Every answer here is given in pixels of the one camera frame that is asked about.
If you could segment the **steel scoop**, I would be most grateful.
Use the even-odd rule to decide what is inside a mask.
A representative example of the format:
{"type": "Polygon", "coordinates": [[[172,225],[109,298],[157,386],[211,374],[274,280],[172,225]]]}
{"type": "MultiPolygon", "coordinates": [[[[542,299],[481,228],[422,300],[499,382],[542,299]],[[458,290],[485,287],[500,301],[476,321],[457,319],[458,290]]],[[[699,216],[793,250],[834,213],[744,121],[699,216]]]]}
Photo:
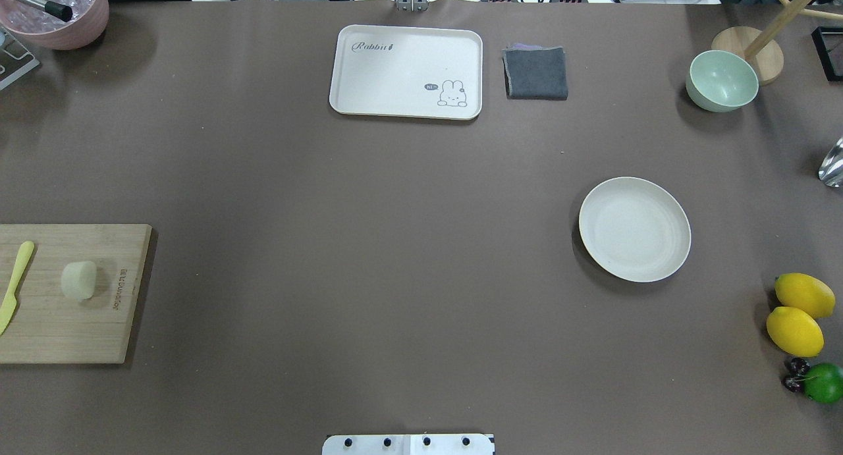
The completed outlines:
{"type": "Polygon", "coordinates": [[[840,137],[825,155],[818,169],[819,181],[831,188],[842,186],[842,146],[843,137],[840,137]]]}

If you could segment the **cream round plate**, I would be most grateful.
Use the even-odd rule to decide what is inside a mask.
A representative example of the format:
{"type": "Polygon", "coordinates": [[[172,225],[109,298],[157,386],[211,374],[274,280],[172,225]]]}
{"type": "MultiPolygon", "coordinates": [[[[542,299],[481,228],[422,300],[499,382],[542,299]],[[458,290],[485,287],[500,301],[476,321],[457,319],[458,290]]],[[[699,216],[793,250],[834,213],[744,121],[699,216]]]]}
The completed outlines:
{"type": "Polygon", "coordinates": [[[589,191],[578,229],[596,264],[630,282],[672,276],[692,248],[690,221],[677,199],[657,183],[632,176],[608,179],[589,191]]]}

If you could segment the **yellow lemon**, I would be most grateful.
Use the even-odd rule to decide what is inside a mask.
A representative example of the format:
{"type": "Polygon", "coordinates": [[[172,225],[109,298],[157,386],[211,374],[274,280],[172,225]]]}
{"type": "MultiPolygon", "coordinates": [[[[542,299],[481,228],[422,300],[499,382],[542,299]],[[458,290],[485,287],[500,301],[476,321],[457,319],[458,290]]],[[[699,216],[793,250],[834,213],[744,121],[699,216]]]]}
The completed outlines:
{"type": "Polygon", "coordinates": [[[772,342],[789,355],[816,357],[824,349],[819,324],[801,309],[776,307],[768,314],[765,326],[772,342]]]}
{"type": "Polygon", "coordinates": [[[800,273],[778,275],[774,288],[780,304],[801,309],[812,318],[830,317],[834,311],[834,291],[813,276],[800,273]]]}

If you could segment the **cream rabbit tray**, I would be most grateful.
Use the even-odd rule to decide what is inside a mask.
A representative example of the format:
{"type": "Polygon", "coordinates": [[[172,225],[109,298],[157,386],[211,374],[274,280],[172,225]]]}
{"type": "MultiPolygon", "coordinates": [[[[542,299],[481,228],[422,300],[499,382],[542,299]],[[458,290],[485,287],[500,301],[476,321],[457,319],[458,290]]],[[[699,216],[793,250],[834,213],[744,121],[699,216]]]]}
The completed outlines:
{"type": "Polygon", "coordinates": [[[329,87],[335,112],[472,120],[482,108],[483,42],[467,30],[349,25],[329,87]]]}

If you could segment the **pink bowl with ice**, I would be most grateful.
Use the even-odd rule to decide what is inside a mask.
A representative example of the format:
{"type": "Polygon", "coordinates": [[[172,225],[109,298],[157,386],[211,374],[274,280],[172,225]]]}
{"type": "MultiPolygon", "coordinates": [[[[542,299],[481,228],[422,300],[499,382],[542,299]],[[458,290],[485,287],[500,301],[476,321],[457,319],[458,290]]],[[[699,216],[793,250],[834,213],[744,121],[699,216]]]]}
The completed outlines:
{"type": "Polygon", "coordinates": [[[2,27],[16,38],[54,50],[85,47],[109,21],[109,0],[2,0],[2,27]]]}

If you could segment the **dark cherries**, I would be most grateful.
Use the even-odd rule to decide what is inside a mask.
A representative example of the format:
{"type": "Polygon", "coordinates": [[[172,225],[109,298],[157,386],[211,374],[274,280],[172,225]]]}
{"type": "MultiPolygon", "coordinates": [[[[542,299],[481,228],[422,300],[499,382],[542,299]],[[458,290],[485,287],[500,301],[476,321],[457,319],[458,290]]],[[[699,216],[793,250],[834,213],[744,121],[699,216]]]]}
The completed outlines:
{"type": "Polygon", "coordinates": [[[804,393],[807,372],[811,369],[809,361],[803,357],[792,357],[784,362],[788,374],[782,378],[782,385],[790,392],[804,393]]]}

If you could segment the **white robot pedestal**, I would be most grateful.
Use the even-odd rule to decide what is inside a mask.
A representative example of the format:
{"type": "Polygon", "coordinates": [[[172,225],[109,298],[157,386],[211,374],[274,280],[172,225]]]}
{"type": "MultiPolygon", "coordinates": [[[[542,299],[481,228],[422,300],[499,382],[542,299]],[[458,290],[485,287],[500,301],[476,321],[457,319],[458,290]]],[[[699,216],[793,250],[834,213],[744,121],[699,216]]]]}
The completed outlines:
{"type": "Polygon", "coordinates": [[[327,437],[322,454],[495,454],[493,435],[422,433],[335,435],[327,437]]]}

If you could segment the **mint green bowl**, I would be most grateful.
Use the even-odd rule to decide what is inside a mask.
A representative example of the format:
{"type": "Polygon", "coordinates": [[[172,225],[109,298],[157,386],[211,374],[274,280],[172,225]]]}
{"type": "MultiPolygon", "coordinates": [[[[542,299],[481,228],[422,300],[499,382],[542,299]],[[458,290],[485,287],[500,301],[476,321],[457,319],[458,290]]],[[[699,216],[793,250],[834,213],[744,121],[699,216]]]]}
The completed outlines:
{"type": "Polygon", "coordinates": [[[713,113],[732,112],[755,100],[759,79],[752,66],[734,53],[708,50],[688,68],[684,88],[696,106],[713,113]]]}

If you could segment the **yellow plastic knife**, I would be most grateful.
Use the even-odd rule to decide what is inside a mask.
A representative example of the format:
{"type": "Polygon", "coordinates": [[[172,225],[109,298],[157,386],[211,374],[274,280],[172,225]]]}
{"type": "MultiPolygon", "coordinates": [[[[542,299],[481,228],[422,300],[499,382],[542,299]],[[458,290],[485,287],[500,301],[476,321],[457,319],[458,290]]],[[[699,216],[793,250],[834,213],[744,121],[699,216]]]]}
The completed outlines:
{"type": "Polygon", "coordinates": [[[29,265],[31,257],[34,253],[33,241],[25,241],[19,245],[17,256],[13,262],[12,273],[9,278],[9,283],[4,293],[1,305],[1,335],[8,329],[9,323],[13,318],[13,314],[17,309],[17,292],[19,284],[23,278],[23,274],[29,265]]]}

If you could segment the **bamboo cutting board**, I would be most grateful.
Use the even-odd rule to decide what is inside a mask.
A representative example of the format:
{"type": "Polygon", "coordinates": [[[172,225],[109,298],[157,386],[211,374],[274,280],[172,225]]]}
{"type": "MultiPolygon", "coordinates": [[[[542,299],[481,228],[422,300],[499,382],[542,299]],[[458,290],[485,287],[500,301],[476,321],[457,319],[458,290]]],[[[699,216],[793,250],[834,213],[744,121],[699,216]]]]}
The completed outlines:
{"type": "Polygon", "coordinates": [[[153,228],[147,224],[4,224],[2,290],[20,246],[34,250],[3,328],[3,364],[122,364],[153,228]]]}

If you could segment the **pale white bun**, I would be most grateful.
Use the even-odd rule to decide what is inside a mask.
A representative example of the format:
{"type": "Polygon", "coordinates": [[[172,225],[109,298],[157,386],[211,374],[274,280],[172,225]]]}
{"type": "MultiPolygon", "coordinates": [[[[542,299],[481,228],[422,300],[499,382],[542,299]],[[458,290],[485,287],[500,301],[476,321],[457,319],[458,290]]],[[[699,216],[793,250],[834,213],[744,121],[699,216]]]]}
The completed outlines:
{"type": "Polygon", "coordinates": [[[75,301],[86,301],[94,295],[96,276],[92,261],[67,263],[61,272],[61,292],[75,301]]]}

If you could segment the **green lime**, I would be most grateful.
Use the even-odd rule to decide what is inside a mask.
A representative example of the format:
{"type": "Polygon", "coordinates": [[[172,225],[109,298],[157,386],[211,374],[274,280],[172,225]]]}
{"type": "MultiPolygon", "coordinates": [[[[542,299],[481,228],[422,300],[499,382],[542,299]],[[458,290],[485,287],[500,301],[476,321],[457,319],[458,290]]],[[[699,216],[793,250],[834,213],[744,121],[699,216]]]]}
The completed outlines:
{"type": "Polygon", "coordinates": [[[813,401],[833,404],[842,398],[842,369],[839,365],[814,365],[805,375],[804,393],[813,401]]]}

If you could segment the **pastel cup rack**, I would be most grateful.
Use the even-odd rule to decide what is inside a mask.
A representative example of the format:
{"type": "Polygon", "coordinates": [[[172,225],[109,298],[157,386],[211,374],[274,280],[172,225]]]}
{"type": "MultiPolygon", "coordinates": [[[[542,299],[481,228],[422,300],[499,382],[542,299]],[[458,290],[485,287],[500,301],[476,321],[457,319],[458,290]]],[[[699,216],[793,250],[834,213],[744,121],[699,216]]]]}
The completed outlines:
{"type": "Polygon", "coordinates": [[[1,91],[39,66],[34,54],[1,27],[1,91]]]}

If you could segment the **grey folded cloth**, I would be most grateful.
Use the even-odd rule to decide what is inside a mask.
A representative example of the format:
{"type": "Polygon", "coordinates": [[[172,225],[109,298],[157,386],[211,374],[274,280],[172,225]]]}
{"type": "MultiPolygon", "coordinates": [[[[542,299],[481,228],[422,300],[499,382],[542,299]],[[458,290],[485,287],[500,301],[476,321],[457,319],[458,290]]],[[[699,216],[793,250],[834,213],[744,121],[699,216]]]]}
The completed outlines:
{"type": "Polygon", "coordinates": [[[560,101],[568,98],[563,47],[516,43],[503,49],[502,54],[509,98],[560,101]]]}

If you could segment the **wooden cup stand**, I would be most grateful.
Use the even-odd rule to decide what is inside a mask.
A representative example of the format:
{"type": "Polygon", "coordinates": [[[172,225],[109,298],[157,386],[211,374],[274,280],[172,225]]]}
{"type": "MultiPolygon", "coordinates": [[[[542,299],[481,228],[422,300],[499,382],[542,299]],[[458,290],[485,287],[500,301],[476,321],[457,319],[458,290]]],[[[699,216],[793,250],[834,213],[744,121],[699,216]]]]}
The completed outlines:
{"type": "Polygon", "coordinates": [[[776,80],[784,68],[784,53],[776,37],[797,16],[810,16],[826,20],[841,21],[841,14],[816,11],[809,8],[813,0],[778,0],[782,10],[759,31],[749,26],[732,26],[713,38],[711,48],[734,53],[752,66],[759,85],[765,86],[776,80]]]}

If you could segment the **steel muddler stick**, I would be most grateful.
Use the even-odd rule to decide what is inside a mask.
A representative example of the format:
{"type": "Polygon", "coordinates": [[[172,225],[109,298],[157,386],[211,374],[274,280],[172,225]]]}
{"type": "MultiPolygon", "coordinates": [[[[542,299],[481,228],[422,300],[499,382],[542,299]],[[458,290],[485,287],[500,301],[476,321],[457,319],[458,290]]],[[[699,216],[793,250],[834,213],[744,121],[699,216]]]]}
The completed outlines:
{"type": "Polygon", "coordinates": [[[69,22],[72,20],[73,11],[68,5],[59,4],[51,0],[14,0],[22,5],[30,6],[37,11],[45,12],[58,20],[69,22]]]}

